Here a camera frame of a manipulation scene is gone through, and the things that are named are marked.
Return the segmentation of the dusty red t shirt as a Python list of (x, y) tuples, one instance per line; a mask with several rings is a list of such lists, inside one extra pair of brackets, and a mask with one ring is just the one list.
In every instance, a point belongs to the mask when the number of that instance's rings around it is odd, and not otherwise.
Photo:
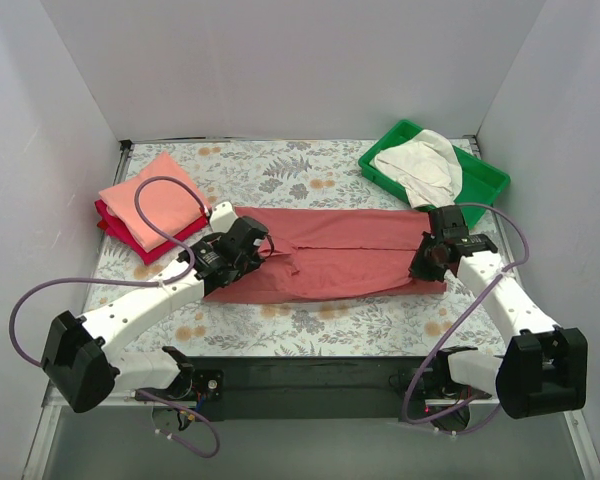
[(208, 300), (230, 304), (321, 302), (359, 297), (442, 294), (443, 282), (411, 277), (429, 228), (412, 210), (310, 210), (239, 207), (269, 229), (265, 262)]

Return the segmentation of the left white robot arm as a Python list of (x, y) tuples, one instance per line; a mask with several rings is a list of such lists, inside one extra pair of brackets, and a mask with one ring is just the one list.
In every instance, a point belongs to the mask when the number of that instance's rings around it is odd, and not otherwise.
[(180, 252), (149, 286), (132, 290), (79, 317), (70, 312), (51, 323), (41, 364), (76, 413), (87, 412), (115, 392), (146, 388), (167, 400), (187, 397), (194, 367), (173, 346), (128, 353), (125, 348), (153, 325), (258, 269), (268, 229), (238, 217), (225, 232), (203, 237)]

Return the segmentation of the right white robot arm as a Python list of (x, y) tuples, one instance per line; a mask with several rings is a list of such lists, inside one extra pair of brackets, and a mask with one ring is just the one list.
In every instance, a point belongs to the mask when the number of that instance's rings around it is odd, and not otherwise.
[(529, 260), (504, 262), (495, 243), (471, 234), (459, 205), (428, 213), (430, 230), (410, 266), (417, 280), (441, 282), (451, 273), (474, 296), (453, 324), (458, 329), (482, 307), (507, 345), (501, 357), (474, 347), (446, 348), (440, 339), (422, 361), (407, 387), (409, 401), (427, 369), (434, 389), (455, 397), (466, 387), (496, 398), (513, 419), (574, 411), (586, 403), (588, 342), (578, 328), (564, 328), (544, 313), (512, 277)]

